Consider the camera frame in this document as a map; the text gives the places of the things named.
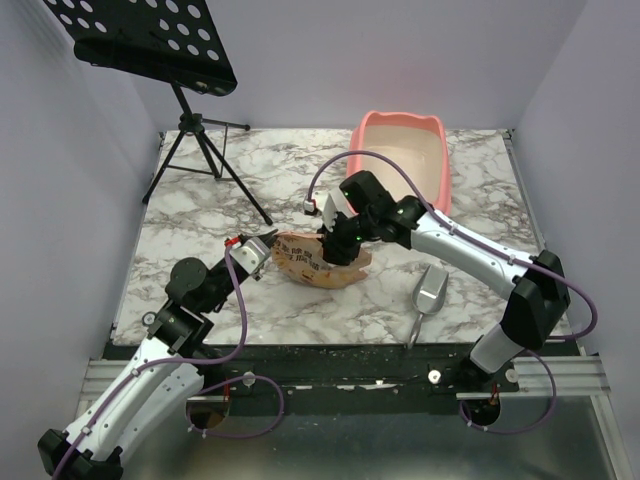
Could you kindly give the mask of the beige cat litter bag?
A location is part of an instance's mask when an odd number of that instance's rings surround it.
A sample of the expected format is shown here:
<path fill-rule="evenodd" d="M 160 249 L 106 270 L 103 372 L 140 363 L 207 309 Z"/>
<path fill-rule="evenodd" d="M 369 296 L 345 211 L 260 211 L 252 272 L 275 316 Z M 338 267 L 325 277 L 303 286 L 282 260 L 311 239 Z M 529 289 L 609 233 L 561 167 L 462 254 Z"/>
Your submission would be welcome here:
<path fill-rule="evenodd" d="M 322 256 L 321 236 L 291 231 L 277 233 L 271 258 L 289 279 L 316 288 L 343 289 L 364 280 L 372 255 L 362 249 L 347 266 L 328 263 Z"/>

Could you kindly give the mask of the silver metal scoop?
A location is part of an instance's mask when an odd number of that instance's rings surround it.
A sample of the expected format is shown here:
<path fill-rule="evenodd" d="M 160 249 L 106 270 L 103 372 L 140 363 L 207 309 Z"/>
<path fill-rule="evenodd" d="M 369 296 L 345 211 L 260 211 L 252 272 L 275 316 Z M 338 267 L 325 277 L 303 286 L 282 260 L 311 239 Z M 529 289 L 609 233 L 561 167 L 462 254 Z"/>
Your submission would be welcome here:
<path fill-rule="evenodd" d="M 420 277 L 411 295 L 411 302 L 416 312 L 406 347 L 415 345 L 424 319 L 439 312 L 446 298 L 449 273 L 435 265 L 429 265 Z"/>

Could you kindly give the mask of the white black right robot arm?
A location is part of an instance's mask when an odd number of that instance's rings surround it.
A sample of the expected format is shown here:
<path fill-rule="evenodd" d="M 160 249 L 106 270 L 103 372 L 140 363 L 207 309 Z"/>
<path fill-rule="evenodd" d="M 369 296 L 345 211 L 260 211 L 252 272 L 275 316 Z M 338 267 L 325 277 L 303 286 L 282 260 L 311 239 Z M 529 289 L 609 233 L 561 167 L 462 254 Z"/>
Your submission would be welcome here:
<path fill-rule="evenodd" d="M 346 266 L 365 242 L 398 244 L 437 257 L 481 281 L 505 300 L 500 322 L 482 335 L 456 370 L 459 382 L 480 392 L 518 354 L 539 350 L 570 305 L 559 257 L 529 256 L 457 226 L 414 195 L 395 200 L 369 171 L 359 171 L 320 204 L 322 253 Z"/>

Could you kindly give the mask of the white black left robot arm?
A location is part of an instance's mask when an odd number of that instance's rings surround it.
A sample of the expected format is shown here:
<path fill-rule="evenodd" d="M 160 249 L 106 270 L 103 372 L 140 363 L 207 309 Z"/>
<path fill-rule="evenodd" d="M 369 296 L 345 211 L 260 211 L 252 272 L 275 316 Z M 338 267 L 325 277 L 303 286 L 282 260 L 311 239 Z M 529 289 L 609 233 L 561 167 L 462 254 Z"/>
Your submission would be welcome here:
<path fill-rule="evenodd" d="M 223 356 L 214 357 L 204 347 L 213 327 L 206 316 L 219 312 L 230 295 L 240 297 L 242 282 L 259 276 L 276 235 L 270 231 L 227 240 L 223 258 L 213 267 L 195 257 L 173 266 L 167 300 L 129 363 L 85 414 L 63 430 L 46 431 L 38 441 L 47 474 L 54 479 L 121 478 L 125 453 L 173 404 L 220 387 L 218 366 L 238 356 L 247 340 L 246 307 L 239 307 L 238 343 Z"/>

